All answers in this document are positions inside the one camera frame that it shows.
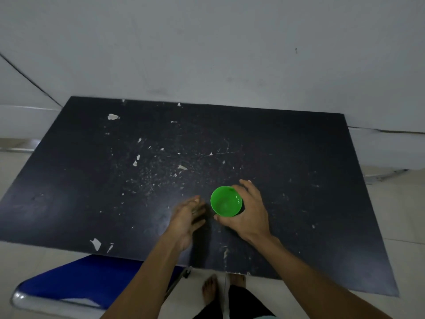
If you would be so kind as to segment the person's foot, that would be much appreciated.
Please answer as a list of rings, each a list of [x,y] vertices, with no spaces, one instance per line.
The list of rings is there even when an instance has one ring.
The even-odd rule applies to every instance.
[[[237,286],[240,288],[247,287],[247,281],[245,275],[236,274],[236,273],[228,273],[228,278],[230,282],[230,286]]]
[[[208,306],[212,302],[220,302],[220,286],[216,274],[212,274],[204,281],[201,294],[204,306]]]

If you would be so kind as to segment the green plastic bowl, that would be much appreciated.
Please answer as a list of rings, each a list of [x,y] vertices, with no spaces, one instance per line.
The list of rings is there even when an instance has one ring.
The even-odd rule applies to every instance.
[[[217,215],[233,217],[241,211],[243,200],[233,187],[221,186],[211,194],[210,205]]]

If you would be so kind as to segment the person's left foot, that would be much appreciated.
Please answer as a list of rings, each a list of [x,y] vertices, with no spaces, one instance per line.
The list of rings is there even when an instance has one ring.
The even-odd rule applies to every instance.
[[[208,306],[212,302],[220,302],[220,286],[216,274],[212,274],[204,281],[201,294],[204,306]]]

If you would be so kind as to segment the metal table leg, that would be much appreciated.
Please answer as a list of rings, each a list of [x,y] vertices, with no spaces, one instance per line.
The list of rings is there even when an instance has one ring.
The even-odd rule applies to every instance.
[[[0,152],[31,154],[40,142],[40,139],[0,138]]]
[[[372,174],[372,175],[364,174],[363,179],[365,184],[373,185],[375,183],[380,183],[390,179],[395,179],[397,177],[400,177],[401,175],[407,174],[409,171],[410,171],[409,169],[397,169],[397,170],[390,171],[388,173],[380,173],[380,174]]]

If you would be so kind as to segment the person's left hand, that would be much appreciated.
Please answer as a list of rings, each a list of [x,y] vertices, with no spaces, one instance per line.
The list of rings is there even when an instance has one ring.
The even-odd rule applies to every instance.
[[[193,239],[193,233],[206,224],[207,207],[200,196],[194,196],[175,207],[169,225],[164,233],[174,253],[186,250]]]

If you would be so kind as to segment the person's left forearm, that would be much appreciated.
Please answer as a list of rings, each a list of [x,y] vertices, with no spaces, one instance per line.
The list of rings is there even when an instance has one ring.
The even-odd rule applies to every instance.
[[[191,244],[188,233],[164,233],[148,258],[100,319],[157,319],[180,254]]]

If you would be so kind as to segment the person's right hand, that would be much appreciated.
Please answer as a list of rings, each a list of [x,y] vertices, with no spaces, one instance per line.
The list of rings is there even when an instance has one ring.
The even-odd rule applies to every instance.
[[[241,214],[233,216],[236,225],[229,228],[254,247],[266,241],[278,243],[278,239],[270,233],[268,212],[261,193],[250,180],[241,179],[239,182],[239,185],[232,187],[241,196],[245,209]]]

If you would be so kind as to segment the blue chair with metal frame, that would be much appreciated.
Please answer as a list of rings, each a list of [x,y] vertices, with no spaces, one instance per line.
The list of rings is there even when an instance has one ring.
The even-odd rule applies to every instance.
[[[10,304],[61,319],[100,319],[143,263],[89,255],[24,280],[12,292]]]

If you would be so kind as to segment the person's black trousers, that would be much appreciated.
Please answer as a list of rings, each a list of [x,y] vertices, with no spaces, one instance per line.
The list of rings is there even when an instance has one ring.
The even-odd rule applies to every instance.
[[[278,319],[246,288],[230,286],[228,290],[229,319]],[[223,319],[220,302],[212,302],[193,319]]]

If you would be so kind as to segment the person's right foot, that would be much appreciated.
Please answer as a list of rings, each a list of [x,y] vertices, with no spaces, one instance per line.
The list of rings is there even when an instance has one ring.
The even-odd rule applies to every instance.
[[[240,288],[247,287],[247,281],[245,275],[236,274],[236,273],[228,273],[228,278],[230,282],[230,286],[237,286]]]

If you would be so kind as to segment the person's right forearm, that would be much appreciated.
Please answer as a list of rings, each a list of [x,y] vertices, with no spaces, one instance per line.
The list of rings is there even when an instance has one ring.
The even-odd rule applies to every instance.
[[[276,237],[253,234],[247,241],[279,274],[310,319],[392,319],[293,255]]]

